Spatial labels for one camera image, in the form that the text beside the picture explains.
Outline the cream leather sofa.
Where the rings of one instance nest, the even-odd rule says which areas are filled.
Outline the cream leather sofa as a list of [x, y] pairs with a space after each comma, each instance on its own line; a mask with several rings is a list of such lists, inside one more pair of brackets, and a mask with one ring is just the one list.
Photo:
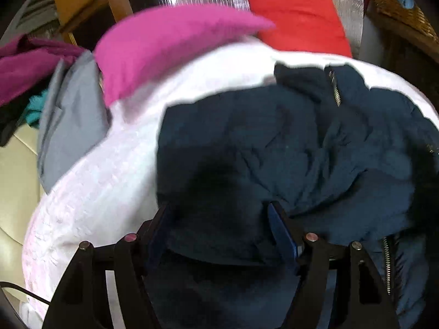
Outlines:
[[24, 287], [22, 247], [44, 194], [36, 167], [37, 130], [21, 126], [1, 148], [1, 280]]

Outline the teal garment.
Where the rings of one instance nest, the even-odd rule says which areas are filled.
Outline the teal garment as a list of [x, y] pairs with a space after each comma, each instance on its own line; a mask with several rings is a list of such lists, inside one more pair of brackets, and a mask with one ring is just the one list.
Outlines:
[[40, 118], [43, 113], [45, 101], [48, 96], [48, 88], [32, 96], [22, 114], [23, 122], [34, 129], [40, 128]]

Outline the magenta pillow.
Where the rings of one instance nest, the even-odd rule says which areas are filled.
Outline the magenta pillow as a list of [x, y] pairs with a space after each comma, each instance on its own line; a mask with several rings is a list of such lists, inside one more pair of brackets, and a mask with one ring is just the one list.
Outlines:
[[110, 106], [201, 53], [274, 26], [262, 16], [221, 4], [152, 7], [126, 17], [94, 49], [104, 102]]

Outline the red pillow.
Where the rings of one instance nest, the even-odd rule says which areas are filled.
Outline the red pillow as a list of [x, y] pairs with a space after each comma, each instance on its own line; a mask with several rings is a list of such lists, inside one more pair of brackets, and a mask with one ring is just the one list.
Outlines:
[[275, 24], [258, 38], [281, 51], [351, 57], [349, 41], [333, 0], [248, 0], [252, 13]]

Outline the wicker basket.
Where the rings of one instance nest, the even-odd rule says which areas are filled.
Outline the wicker basket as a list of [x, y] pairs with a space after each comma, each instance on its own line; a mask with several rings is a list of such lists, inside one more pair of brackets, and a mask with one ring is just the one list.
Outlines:
[[438, 62], [438, 35], [422, 10], [413, 3], [405, 7], [401, 0], [372, 0], [372, 16], [398, 36], [406, 39]]

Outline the grey garment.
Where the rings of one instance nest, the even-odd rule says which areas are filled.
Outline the grey garment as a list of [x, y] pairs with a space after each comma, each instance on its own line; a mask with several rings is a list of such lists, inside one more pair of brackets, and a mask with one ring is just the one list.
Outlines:
[[71, 67], [59, 61], [48, 86], [37, 140], [36, 166], [45, 193], [106, 137], [110, 122], [92, 52], [82, 53]]

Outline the pale pink blanket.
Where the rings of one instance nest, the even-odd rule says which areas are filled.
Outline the pale pink blanket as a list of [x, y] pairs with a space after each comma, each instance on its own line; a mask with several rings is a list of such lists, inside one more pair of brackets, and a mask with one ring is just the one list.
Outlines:
[[[26, 287], [51, 302], [82, 241], [95, 247], [117, 243], [153, 219], [157, 198], [157, 154], [165, 111], [227, 91], [275, 83], [275, 66], [288, 68], [353, 67], [368, 88], [397, 91], [410, 99], [438, 129], [438, 114], [404, 79], [382, 68], [329, 53], [280, 52], [254, 39], [226, 45], [142, 86], [136, 96], [117, 104], [107, 137], [80, 159], [41, 200], [24, 241]], [[115, 277], [106, 274], [113, 328], [126, 328]], [[328, 328], [335, 276], [317, 328]]]

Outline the navy blue zip jacket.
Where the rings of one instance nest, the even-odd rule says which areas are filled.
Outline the navy blue zip jacket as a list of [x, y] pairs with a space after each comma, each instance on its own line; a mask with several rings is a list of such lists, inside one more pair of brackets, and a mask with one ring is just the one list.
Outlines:
[[402, 328], [437, 328], [438, 129], [349, 65], [274, 75], [165, 111], [157, 198], [170, 235], [146, 283], [161, 326], [283, 322], [298, 278], [270, 231], [277, 201], [330, 243], [365, 244]]

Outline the purple fleece garment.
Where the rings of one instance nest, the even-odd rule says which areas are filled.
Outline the purple fleece garment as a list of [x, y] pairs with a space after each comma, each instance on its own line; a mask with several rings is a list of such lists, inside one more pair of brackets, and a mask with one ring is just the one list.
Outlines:
[[25, 34], [1, 47], [1, 104], [53, 74], [59, 61], [71, 65], [85, 51], [65, 42]]

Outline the black garment on sofa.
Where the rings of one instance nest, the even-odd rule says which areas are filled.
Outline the black garment on sofa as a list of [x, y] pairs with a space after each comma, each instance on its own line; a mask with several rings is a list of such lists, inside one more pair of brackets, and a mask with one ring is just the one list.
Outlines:
[[8, 144], [17, 128], [22, 125], [24, 111], [30, 102], [30, 98], [41, 93], [43, 88], [35, 86], [29, 91], [10, 101], [8, 104], [1, 106], [0, 112], [0, 132], [1, 147]]

